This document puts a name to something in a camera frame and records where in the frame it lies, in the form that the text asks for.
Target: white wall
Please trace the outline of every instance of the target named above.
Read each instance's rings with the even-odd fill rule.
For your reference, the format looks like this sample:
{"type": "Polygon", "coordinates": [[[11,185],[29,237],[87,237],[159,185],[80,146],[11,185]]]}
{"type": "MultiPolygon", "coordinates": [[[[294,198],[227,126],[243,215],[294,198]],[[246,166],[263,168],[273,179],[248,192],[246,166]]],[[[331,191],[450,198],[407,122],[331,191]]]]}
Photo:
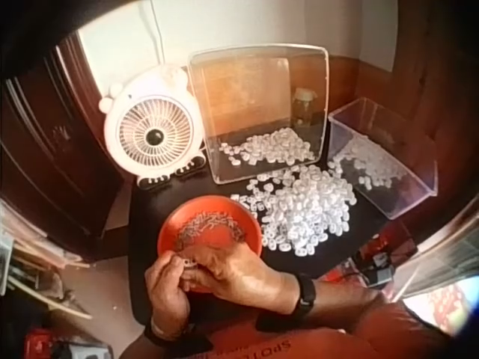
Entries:
{"type": "Polygon", "coordinates": [[[359,58],[392,71],[397,42],[397,0],[362,0],[359,58]]]}
{"type": "Polygon", "coordinates": [[[358,58],[361,0],[306,0],[306,39],[333,55],[358,58]]]}
{"type": "MultiPolygon", "coordinates": [[[[154,0],[167,62],[191,52],[249,43],[310,43],[357,58],[361,0],[154,0]]],[[[100,93],[155,66],[158,37],[148,0],[79,29],[100,93]]]]}

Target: clear plastic box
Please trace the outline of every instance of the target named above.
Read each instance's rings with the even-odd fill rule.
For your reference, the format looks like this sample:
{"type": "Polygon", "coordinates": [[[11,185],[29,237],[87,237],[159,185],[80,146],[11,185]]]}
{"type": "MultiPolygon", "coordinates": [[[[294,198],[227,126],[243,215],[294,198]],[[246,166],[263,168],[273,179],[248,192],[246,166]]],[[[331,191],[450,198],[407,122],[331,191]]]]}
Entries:
{"type": "Polygon", "coordinates": [[[417,126],[366,98],[333,111],[329,121],[328,166],[340,168],[388,218],[437,195],[435,145],[417,126]]]}
{"type": "Polygon", "coordinates": [[[243,147],[233,155],[225,154],[222,147],[244,146],[252,136],[283,128],[292,129],[310,144],[309,156],[298,156],[295,165],[319,160],[329,97],[329,56],[325,49],[264,44],[208,50],[190,57],[189,76],[203,117],[207,154],[216,183],[291,166],[291,158],[289,163],[286,159],[273,163],[263,159],[249,164],[243,160],[243,147]],[[305,123],[292,120],[292,103],[297,103],[298,93],[302,96],[299,100],[306,99],[306,107],[312,108],[305,109],[310,115],[305,123]],[[230,157],[239,159],[240,165],[233,165],[230,157]]]}

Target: white desk fan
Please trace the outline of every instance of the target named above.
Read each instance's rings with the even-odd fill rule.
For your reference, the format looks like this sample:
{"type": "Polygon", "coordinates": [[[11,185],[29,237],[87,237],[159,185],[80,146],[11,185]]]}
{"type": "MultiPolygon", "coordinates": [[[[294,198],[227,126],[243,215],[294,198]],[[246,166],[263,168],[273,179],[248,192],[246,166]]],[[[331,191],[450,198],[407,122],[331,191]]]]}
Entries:
{"type": "Polygon", "coordinates": [[[168,181],[206,162],[198,103],[179,67],[161,65],[100,100],[105,143],[112,158],[137,176],[141,188],[168,181]]]}

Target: finger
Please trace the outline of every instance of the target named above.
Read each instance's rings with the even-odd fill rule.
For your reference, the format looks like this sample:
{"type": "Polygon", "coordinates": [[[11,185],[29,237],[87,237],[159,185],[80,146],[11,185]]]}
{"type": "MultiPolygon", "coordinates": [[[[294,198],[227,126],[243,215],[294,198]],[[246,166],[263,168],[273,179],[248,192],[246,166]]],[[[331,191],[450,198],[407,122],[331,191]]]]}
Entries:
{"type": "Polygon", "coordinates": [[[189,292],[189,290],[190,290],[189,282],[187,280],[180,279],[180,288],[184,292],[189,292]]]}
{"type": "Polygon", "coordinates": [[[219,248],[210,247],[207,245],[192,245],[179,253],[182,258],[194,260],[197,264],[206,267],[213,274],[217,273],[219,268],[219,260],[222,255],[222,250],[219,248]]]}
{"type": "Polygon", "coordinates": [[[211,288],[218,283],[217,280],[204,269],[189,269],[183,272],[181,278],[190,283],[190,288],[192,284],[211,288]]]}
{"type": "Polygon", "coordinates": [[[147,288],[150,290],[155,287],[158,283],[159,275],[169,263],[171,258],[174,256],[173,251],[166,251],[163,253],[156,262],[144,273],[144,279],[147,284],[147,288]]]}
{"type": "Polygon", "coordinates": [[[161,273],[158,284],[166,289],[178,288],[184,268],[184,261],[178,256],[174,256],[161,273]]]}

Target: fan grille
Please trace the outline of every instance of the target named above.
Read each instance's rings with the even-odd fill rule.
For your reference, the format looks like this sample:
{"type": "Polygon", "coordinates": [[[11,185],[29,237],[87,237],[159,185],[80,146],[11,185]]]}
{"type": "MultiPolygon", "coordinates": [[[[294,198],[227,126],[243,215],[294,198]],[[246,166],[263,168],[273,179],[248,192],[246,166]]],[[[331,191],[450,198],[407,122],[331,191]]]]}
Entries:
{"type": "Polygon", "coordinates": [[[192,121],[180,106],[168,99],[146,99],[123,117],[120,143],[135,162],[149,168],[171,165],[188,150],[192,121]]]}

